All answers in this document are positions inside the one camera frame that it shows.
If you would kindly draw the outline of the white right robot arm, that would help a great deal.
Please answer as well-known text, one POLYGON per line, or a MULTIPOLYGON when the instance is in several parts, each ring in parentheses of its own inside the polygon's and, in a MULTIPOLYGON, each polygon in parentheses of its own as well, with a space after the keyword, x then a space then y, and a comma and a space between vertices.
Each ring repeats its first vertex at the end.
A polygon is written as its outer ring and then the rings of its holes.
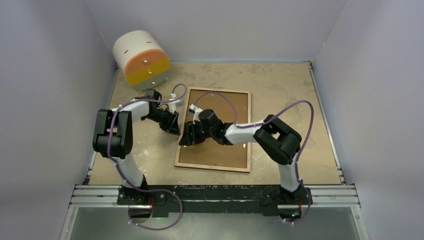
POLYGON ((277 163, 280 174, 280 196, 288 204, 300 198, 300 181, 295 160, 301 151, 301 135, 277 116, 270 114, 257 122, 236 124, 223 122, 212 109, 192 105, 192 121, 183 125, 180 146, 192 146, 213 139, 219 145, 256 143, 277 163))

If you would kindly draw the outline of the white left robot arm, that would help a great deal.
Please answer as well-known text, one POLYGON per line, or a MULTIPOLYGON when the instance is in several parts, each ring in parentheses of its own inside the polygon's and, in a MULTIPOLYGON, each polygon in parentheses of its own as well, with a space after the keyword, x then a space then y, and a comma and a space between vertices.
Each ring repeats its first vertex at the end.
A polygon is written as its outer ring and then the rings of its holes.
POLYGON ((131 154, 133 123, 151 120, 164 132, 178 136, 179 113, 176 108, 182 104, 182 97, 174 92, 170 99, 164 100, 157 90, 147 89, 144 96, 135 97, 117 108, 100 109, 96 114, 93 150, 113 163, 122 179, 122 186, 131 189, 129 197, 138 205, 148 201, 151 190, 131 154))

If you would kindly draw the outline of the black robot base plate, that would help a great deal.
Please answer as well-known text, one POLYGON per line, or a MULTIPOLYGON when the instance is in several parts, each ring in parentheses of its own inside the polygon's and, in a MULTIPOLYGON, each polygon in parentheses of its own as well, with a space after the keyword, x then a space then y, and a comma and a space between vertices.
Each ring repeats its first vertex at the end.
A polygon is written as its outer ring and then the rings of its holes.
POLYGON ((149 193, 119 186, 117 204, 152 208, 155 218, 183 212, 262 214, 296 221, 313 202, 310 189, 302 186, 296 192, 285 191, 279 184, 147 186, 149 193))

